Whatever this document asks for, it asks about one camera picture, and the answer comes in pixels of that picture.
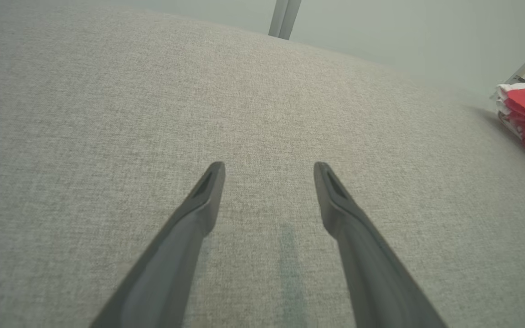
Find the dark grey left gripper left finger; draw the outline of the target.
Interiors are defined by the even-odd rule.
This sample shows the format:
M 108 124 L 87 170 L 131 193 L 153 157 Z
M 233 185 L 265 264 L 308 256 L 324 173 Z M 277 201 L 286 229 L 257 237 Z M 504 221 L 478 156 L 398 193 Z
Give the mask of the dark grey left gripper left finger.
M 90 328 L 181 328 L 203 240 L 212 231 L 225 182 L 213 162 L 154 237 Z

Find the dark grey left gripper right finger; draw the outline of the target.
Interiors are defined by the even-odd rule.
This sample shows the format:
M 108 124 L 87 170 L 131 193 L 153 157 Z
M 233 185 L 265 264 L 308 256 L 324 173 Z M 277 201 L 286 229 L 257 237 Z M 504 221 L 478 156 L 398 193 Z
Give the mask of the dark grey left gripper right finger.
M 325 162 L 314 164 L 323 226 L 337 241 L 357 328 L 447 328 Z

